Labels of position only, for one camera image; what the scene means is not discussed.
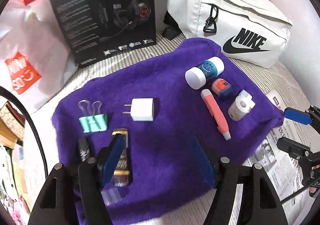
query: pink marker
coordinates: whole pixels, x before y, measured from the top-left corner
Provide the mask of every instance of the pink marker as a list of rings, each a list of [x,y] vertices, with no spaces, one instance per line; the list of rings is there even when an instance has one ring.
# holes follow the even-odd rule
[[[229,139],[231,139],[228,123],[216,100],[214,99],[211,91],[209,91],[208,89],[201,91],[201,97],[204,103],[207,105],[210,114],[216,120],[218,124],[218,130],[223,135],[224,139],[228,141]]]

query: black strap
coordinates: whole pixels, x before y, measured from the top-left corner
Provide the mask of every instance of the black strap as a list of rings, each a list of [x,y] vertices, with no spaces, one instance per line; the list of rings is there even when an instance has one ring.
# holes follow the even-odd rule
[[[181,34],[181,30],[179,28],[179,25],[177,22],[173,19],[173,17],[169,14],[167,11],[163,22],[168,25],[168,27],[165,28],[165,30],[162,32],[162,36],[165,37],[168,40],[172,40],[176,38],[179,34]]]

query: screw head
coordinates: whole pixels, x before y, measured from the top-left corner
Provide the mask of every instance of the screw head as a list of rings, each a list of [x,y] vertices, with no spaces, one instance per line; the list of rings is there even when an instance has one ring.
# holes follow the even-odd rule
[[[262,169],[262,165],[259,163],[255,163],[253,166],[255,167],[255,169],[258,169],[258,170]]]
[[[62,164],[61,164],[61,163],[57,163],[57,164],[54,166],[54,168],[55,168],[56,170],[59,170],[59,169],[62,168]]]
[[[94,157],[90,157],[90,158],[88,158],[87,162],[88,162],[88,164],[93,164],[96,162],[96,159]]]
[[[230,162],[230,159],[229,158],[227,158],[227,157],[222,157],[221,159],[221,162],[223,162],[223,163],[225,163],[225,164],[227,164],[227,163],[229,163]]]

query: purple fleece cloth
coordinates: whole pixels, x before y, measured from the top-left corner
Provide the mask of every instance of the purple fleece cloth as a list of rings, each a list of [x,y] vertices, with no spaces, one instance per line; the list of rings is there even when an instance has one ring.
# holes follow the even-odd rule
[[[187,39],[172,53],[89,81],[58,104],[52,123],[60,161],[67,166],[80,162],[77,140],[84,136],[78,121],[83,116],[77,106],[80,100],[102,101],[101,112],[109,117],[107,131],[89,135],[93,153],[110,143],[112,130],[129,129],[133,182],[122,188],[126,192],[121,202],[107,207],[115,225],[159,217],[210,189],[192,157],[192,135],[200,136],[220,156],[242,164],[272,128],[282,125],[282,112],[220,50],[209,39]],[[188,69],[213,56],[225,65],[219,78],[233,85],[237,94],[243,89],[249,92],[256,103],[247,116],[235,122],[228,117],[235,97],[222,102],[215,96],[229,125],[229,141],[217,130],[200,96],[202,89],[193,90],[184,77]],[[211,83],[203,88],[210,88]],[[130,110],[124,104],[133,98],[154,98],[153,122],[134,122],[130,115],[122,114]],[[81,224],[85,224],[81,203],[76,206]]]

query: white power adapter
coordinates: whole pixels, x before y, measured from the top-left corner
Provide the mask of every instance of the white power adapter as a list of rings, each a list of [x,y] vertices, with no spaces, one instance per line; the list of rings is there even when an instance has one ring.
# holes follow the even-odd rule
[[[124,106],[131,107],[131,109],[130,112],[125,111],[122,114],[130,114],[133,121],[153,121],[153,98],[133,99],[131,104],[126,104]]]

